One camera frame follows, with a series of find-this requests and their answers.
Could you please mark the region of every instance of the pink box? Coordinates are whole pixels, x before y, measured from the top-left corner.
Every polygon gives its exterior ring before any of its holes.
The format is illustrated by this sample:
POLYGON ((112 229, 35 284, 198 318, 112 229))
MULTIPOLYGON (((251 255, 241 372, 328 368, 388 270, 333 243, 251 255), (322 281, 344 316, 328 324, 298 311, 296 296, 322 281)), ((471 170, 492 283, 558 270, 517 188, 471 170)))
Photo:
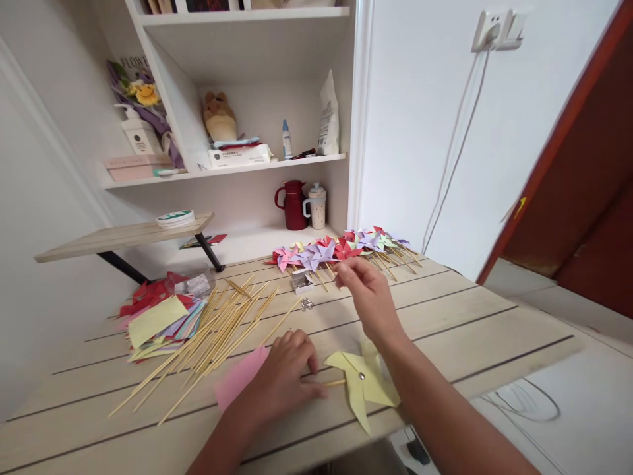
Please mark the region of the pink box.
POLYGON ((154 170, 173 168, 169 155, 129 155, 103 162, 114 181, 154 178, 154 170))

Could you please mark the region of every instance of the box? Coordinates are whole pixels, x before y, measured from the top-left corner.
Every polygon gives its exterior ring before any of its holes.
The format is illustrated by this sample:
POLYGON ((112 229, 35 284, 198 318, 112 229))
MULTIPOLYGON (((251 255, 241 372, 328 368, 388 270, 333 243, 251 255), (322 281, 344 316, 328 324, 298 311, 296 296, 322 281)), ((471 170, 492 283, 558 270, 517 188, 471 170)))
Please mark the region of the box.
POLYGON ((272 153, 266 144, 254 147, 229 148, 228 150, 209 150, 209 161, 213 168, 270 163, 271 156, 272 153))
POLYGON ((104 166, 114 181, 154 178, 154 170, 173 168, 169 155, 129 155, 107 158, 104 166))
POLYGON ((315 283, 312 281, 308 269, 295 270, 295 272, 292 273, 290 282, 297 295, 305 294, 305 292, 310 292, 315 288, 315 283))

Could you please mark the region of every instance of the floor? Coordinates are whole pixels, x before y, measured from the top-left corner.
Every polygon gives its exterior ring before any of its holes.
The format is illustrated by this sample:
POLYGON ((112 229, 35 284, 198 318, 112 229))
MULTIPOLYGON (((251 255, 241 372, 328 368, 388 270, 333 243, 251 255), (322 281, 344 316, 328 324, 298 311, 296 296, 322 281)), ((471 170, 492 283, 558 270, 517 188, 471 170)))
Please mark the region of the floor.
MULTIPOLYGON (((633 320, 502 259, 484 287, 573 326, 585 348, 473 406, 543 474, 633 474, 633 320)), ((408 453, 413 437, 409 427, 390 440, 415 473, 438 474, 408 453)))

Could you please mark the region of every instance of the yellow pinwheel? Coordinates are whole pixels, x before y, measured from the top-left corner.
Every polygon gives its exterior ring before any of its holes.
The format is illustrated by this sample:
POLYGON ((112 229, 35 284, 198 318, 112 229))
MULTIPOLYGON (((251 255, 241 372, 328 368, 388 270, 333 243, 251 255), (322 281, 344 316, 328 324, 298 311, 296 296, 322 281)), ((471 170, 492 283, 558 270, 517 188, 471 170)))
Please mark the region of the yellow pinwheel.
POLYGON ((369 340, 363 341, 361 352, 363 356, 336 352, 325 360, 325 364, 345 372, 351 410, 363 429, 371 435, 365 401, 396 407, 400 397, 395 386, 382 377, 378 350, 374 344, 369 340))

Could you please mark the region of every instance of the lotion bottle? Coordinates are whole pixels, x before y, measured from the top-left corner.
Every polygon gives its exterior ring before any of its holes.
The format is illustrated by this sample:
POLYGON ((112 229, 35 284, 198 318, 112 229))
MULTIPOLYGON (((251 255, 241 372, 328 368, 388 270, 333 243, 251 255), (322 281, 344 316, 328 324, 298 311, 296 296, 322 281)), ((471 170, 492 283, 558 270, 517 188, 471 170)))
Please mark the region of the lotion bottle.
POLYGON ((142 120, 134 107, 129 104, 115 104, 114 106, 125 108, 127 120, 121 122, 121 126, 136 155, 160 155, 163 153, 152 124, 142 120))
POLYGON ((290 130, 288 129, 288 122, 286 122, 286 119, 284 119, 282 140, 284 142, 284 160, 290 160, 292 158, 292 144, 290 142, 290 130))

